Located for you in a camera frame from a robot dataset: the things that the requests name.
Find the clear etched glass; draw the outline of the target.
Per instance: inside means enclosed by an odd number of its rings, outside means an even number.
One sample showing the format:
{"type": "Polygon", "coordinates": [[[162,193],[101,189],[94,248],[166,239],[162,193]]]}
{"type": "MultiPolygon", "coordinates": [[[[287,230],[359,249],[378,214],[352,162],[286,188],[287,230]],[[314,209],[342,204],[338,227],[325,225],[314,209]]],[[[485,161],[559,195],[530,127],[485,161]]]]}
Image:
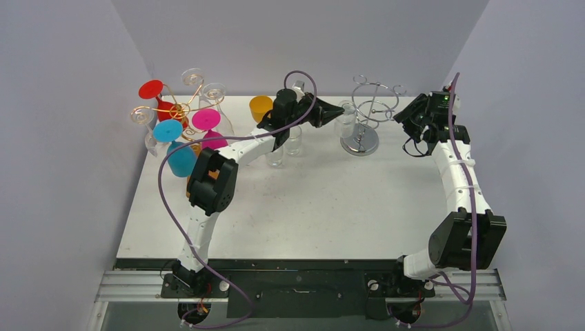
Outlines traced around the clear etched glass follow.
{"type": "Polygon", "coordinates": [[[296,156],[301,151],[302,145],[302,129],[299,126],[289,129],[289,137],[286,140],[284,147],[286,154],[296,156]]]}
{"type": "Polygon", "coordinates": [[[277,148],[276,150],[269,152],[264,155],[266,163],[273,168],[278,168],[283,163],[284,158],[284,147],[277,148]]]}
{"type": "Polygon", "coordinates": [[[341,115],[335,118],[334,131],[339,138],[350,137],[355,129],[356,124],[356,108],[352,101],[343,100],[339,107],[344,111],[341,115]]]}

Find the pink wine glass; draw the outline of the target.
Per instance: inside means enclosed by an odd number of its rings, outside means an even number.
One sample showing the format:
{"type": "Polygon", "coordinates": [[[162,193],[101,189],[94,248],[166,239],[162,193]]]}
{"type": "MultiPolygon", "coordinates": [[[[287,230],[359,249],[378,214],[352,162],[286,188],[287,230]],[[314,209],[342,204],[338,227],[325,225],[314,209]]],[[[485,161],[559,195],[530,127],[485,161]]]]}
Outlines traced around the pink wine glass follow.
{"type": "Polygon", "coordinates": [[[213,108],[199,110],[193,115],[191,123],[196,129],[204,132],[204,139],[215,138],[215,140],[202,141],[201,149],[218,150],[228,146],[228,140],[225,139],[225,136],[229,133],[226,126],[228,124],[227,119],[219,111],[213,108]]]}

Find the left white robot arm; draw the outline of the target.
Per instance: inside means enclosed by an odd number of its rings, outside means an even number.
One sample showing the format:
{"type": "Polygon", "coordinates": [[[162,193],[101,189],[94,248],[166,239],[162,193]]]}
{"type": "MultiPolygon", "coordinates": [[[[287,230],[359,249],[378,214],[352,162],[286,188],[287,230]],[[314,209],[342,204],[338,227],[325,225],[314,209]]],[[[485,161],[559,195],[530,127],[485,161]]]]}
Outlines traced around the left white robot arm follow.
{"type": "Polygon", "coordinates": [[[212,278],[220,277],[208,265],[208,251],[217,219],[233,200],[239,167],[282,147],[298,125],[309,123],[320,128],[344,112],[343,107],[310,92],[300,97],[293,89],[284,88],[270,101],[249,135],[218,150],[201,150],[186,187],[193,214],[188,227],[180,229],[185,245],[172,266],[183,292],[190,297],[205,294],[212,278]]]}

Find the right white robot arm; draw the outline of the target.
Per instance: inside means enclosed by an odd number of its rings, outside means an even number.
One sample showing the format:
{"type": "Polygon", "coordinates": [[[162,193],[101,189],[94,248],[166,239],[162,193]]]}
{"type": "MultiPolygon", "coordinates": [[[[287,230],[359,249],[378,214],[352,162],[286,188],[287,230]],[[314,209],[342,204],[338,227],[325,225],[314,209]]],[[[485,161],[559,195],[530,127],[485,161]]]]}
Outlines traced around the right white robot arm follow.
{"type": "Polygon", "coordinates": [[[417,279],[429,279],[443,269],[485,270],[507,229],[505,218],[494,214],[484,198],[469,133],[465,126],[455,124],[449,105],[449,92],[419,94],[393,117],[410,139],[426,143],[439,170],[448,211],[427,247],[406,255],[403,268],[390,274],[390,288],[397,294],[409,293],[417,279]]]}

